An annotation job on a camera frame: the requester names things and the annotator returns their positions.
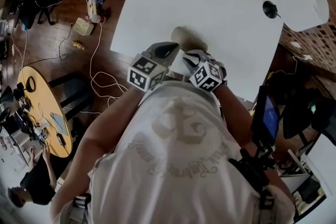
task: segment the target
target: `black shirt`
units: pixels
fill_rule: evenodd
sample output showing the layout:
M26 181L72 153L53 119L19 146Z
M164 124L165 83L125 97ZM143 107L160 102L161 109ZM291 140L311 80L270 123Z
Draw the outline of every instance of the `black shirt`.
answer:
M38 205L47 205L54 197L55 191L50 186L48 168L42 155L33 170L21 180L20 187L26 189L33 203Z

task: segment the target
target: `white t-shirt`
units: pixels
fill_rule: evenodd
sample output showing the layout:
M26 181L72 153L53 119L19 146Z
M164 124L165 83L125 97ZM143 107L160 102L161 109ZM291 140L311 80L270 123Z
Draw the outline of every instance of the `white t-shirt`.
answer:
M211 94L166 82L89 174L88 222L252 223L259 195L228 162L241 159L239 150ZM275 223L290 223L291 201L271 190L281 213Z

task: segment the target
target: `screen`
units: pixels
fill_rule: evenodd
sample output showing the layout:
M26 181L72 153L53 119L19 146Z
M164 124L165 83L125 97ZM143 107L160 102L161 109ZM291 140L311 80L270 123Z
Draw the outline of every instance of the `screen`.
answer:
M276 110L274 109L274 106L270 100L269 97L266 97L266 104L265 104L265 112L264 112L264 118L263 122L266 125L268 131L272 135L272 137L275 139L278 131L278 115Z

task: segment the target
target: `person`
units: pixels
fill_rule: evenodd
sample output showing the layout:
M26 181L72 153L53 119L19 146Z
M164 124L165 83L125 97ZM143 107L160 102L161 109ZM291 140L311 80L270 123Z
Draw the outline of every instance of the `person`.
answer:
M12 187L7 190L11 202L21 208L27 202L38 205L47 205L55 195L57 179L62 175L69 162L75 155L79 142L84 134L83 126L78 118L73 119L73 136L77 136L72 144L72 151L68 157L60 158L50 155L48 145L43 148L42 155L35 164L35 148L29 149L28 172L20 182L19 187Z
M88 223L255 223L260 197L228 161L241 148L256 154L252 118L225 83L213 93L224 118L191 83L166 81L145 97L129 87L84 134L51 203L54 223L85 193ZM274 223L291 223L290 191L276 170L265 174Z

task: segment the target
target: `white lamp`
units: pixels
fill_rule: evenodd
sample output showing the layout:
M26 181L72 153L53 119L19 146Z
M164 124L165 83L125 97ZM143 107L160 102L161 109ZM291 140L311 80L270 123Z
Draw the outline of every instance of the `white lamp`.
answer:
M266 1L263 9L269 18L278 15L296 32L325 24L329 20L327 0L275 0L275 3Z

